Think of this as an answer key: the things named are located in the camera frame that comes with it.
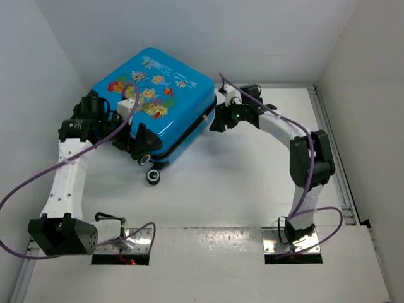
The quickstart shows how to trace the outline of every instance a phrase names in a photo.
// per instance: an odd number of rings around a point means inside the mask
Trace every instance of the rectangular slot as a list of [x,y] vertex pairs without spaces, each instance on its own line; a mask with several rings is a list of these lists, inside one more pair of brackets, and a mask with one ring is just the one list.
[[[128,235],[136,229],[125,229]],[[152,242],[152,229],[144,229],[126,239],[124,249],[107,244],[98,246],[95,250],[92,265],[149,265],[149,249]]]
[[[277,227],[269,227],[262,229],[263,249],[265,264],[322,264],[321,249],[318,243],[317,232],[311,235],[306,235],[303,238],[296,240],[292,245],[282,244],[286,242],[284,239],[283,228],[280,233]],[[300,250],[312,247],[312,249],[300,254],[284,256],[285,254],[294,251],[298,253]]]

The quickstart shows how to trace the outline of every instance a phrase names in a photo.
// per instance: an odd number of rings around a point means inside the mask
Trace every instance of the white platform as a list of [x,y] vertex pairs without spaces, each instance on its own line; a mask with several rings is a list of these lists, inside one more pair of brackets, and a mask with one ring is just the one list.
[[[318,129],[306,89],[264,89],[263,97],[285,116]],[[102,211],[125,216],[130,227],[156,222],[150,266],[90,266],[88,256],[39,261],[25,302],[387,302],[365,227],[343,226],[321,246],[324,264],[264,265],[258,227],[290,210],[288,165],[288,150],[246,122],[225,133],[207,130],[162,171],[155,187],[146,183],[147,168],[129,155],[111,146],[97,149],[84,219]],[[319,206],[342,203],[333,177]],[[315,221],[321,239],[338,214],[320,213]]]
[[[319,227],[319,237],[332,229]],[[94,266],[90,256],[37,262],[24,302],[388,301],[365,227],[344,226],[321,251],[324,264],[264,265],[260,229],[159,229],[150,266]]]
[[[306,89],[264,89],[262,96],[285,116],[318,129]],[[218,101],[224,101],[220,94]],[[113,146],[98,148],[85,184],[84,219],[92,221],[102,211],[125,216],[129,226],[154,221],[159,227],[261,227],[287,215],[292,205],[289,151],[247,122],[224,133],[207,129],[162,171],[157,186],[146,181],[149,167]],[[319,206],[341,202],[329,182]],[[333,212],[316,216],[317,225],[338,221]]]

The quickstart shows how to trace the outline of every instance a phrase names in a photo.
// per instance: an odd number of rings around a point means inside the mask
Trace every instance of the white wall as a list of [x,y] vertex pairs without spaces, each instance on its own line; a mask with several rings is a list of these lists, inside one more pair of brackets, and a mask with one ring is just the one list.
[[317,82],[357,0],[35,0],[87,88],[154,46],[218,81]]
[[[0,9],[0,196],[57,160],[57,130],[85,93],[80,78],[32,0]],[[0,211],[0,237],[24,252],[28,221],[52,185],[44,177]],[[0,249],[0,302],[9,302],[21,260]]]
[[404,1],[361,0],[319,86],[393,302],[404,302]]

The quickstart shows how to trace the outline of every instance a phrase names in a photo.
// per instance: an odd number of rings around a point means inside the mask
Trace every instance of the suitcase zipper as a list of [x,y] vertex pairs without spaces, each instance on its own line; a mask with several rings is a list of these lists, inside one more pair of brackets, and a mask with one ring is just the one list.
[[167,157],[169,157],[174,150],[182,143],[184,142],[184,140],[203,122],[205,121],[204,116],[207,116],[210,114],[210,112],[215,109],[217,103],[217,98],[215,97],[215,101],[205,110],[205,112],[197,119],[195,120],[195,122],[193,122],[191,124],[191,126],[189,126],[187,128],[187,130],[184,132],[184,134],[182,134],[182,136],[164,153],[161,153],[159,155],[151,155],[151,159],[152,160],[163,160]]

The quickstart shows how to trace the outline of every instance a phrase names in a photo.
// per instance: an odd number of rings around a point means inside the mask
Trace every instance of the red wire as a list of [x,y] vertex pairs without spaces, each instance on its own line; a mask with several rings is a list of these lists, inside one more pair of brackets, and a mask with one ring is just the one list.
[[120,259],[122,262],[125,262],[127,265],[136,265],[135,260],[127,260],[127,259],[125,259],[125,258],[122,256],[122,251],[119,252],[119,259]]
[[125,258],[122,257],[122,251],[119,252],[119,259],[120,259],[122,262],[125,262],[127,265],[129,265],[128,261],[126,261]]

